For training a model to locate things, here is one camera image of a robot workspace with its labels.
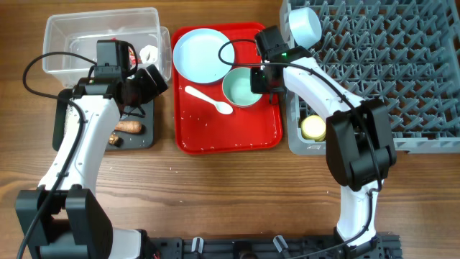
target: red object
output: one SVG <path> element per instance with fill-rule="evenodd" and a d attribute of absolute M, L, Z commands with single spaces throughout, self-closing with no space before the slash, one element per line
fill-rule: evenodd
<path fill-rule="evenodd" d="M 237 24 L 215 24 L 180 28 L 171 39 L 174 46 L 185 33 L 199 28 L 215 29 L 225 34 L 230 40 L 254 39 L 264 29 L 257 22 Z M 255 44 L 235 42 L 235 63 L 259 63 Z M 210 84 L 198 84 L 183 78 L 172 67 L 174 80 L 174 118 L 175 141 L 178 147 L 190 155 L 259 150 L 276 146 L 282 137 L 280 108 L 269 103 L 270 95 L 264 96 L 253 106 L 239 108 L 233 106 L 230 115 L 219 114 L 207 102 L 201 101 L 184 89 L 193 86 L 216 101 L 228 100 L 222 92 L 223 79 Z"/>

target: gray metal rack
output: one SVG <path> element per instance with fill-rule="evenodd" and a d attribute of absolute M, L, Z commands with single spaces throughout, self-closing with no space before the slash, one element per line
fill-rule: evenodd
<path fill-rule="evenodd" d="M 460 153 L 460 20 L 454 0 L 284 0 L 282 36 L 291 47 L 288 14 L 312 8 L 323 28 L 310 52 L 336 81 L 388 108 L 397 150 Z M 287 93 L 291 151 L 323 155 L 300 122 L 314 111 Z"/>

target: white cylinder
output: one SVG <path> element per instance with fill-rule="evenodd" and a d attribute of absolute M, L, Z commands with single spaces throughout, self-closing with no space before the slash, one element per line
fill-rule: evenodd
<path fill-rule="evenodd" d="M 308 7 L 289 13 L 289 27 L 295 42 L 305 49 L 321 40 L 321 23 L 315 11 Z"/>

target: wooden table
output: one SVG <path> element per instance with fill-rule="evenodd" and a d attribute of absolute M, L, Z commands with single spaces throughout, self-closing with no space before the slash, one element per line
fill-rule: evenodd
<path fill-rule="evenodd" d="M 0 4 L 0 258 L 13 258 L 23 238 L 14 201 L 34 188 L 54 160 L 55 102 L 26 92 L 21 76 L 42 53 L 52 14 L 154 6 L 174 33 L 194 24 L 279 23 L 279 1 L 169 0 L 151 2 L 26 1 Z M 29 85 L 58 93 L 41 63 Z M 107 152 L 97 198 L 115 227 L 142 228 L 151 237 L 288 237 L 331 234 L 340 188 L 324 156 L 293 155 L 287 136 L 271 150 L 189 156 L 175 145 L 173 91 L 156 103 L 157 144 Z M 460 155 L 406 155 L 385 181 L 376 228 L 401 236 L 405 258 L 458 258 Z"/>

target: green bowl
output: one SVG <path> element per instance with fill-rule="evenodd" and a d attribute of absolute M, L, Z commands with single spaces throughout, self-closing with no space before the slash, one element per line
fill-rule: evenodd
<path fill-rule="evenodd" d="M 251 92 L 251 68 L 235 68 L 228 72 L 222 82 L 222 91 L 227 100 L 237 107 L 249 107 L 262 97 Z"/>

